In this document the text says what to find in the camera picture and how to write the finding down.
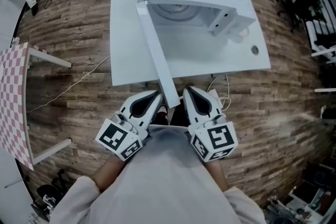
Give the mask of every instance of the chair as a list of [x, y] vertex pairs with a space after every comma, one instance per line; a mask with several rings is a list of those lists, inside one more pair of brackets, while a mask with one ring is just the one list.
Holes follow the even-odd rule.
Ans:
[[309, 8], [316, 6], [317, 0], [276, 0], [281, 1], [284, 10], [279, 11], [277, 14], [280, 16], [281, 13], [287, 13], [291, 19], [291, 32], [300, 25], [301, 20], [313, 20], [316, 16], [311, 14]]

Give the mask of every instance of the black chair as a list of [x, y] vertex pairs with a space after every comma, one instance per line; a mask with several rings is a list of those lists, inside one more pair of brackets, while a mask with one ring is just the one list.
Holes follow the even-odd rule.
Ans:
[[39, 205], [35, 201], [33, 209], [36, 213], [42, 213], [47, 218], [50, 217], [51, 212], [72, 186], [67, 173], [63, 169], [57, 173], [57, 176], [52, 180], [52, 185], [42, 185], [36, 190], [44, 204]]
[[310, 7], [315, 7], [317, 5], [317, 0], [276, 0], [281, 1], [284, 8], [277, 14], [280, 16], [281, 13], [287, 13], [291, 19], [291, 32], [300, 25], [301, 20], [297, 17], [303, 19], [304, 21], [318, 19], [316, 16], [311, 14], [309, 10]]
[[332, 46], [336, 45], [336, 33], [330, 33], [327, 35], [316, 33], [315, 44], [317, 46], [324, 46], [326, 49], [330, 49]]

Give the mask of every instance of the shoe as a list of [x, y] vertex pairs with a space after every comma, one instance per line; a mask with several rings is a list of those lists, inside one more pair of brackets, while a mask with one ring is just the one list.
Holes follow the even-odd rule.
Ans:
[[32, 11], [32, 15], [35, 16], [36, 13], [38, 12], [38, 4], [37, 3], [31, 8], [31, 11]]
[[166, 119], [167, 119], [167, 116], [168, 116], [168, 106], [163, 104], [160, 106], [157, 114], [160, 114], [162, 116], [164, 116]]

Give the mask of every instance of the checkered tablecloth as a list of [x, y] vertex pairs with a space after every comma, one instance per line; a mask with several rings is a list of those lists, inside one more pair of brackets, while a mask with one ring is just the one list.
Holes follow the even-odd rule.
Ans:
[[33, 169], [25, 133], [23, 93], [28, 43], [0, 51], [4, 76], [0, 81], [0, 145], [21, 163]]

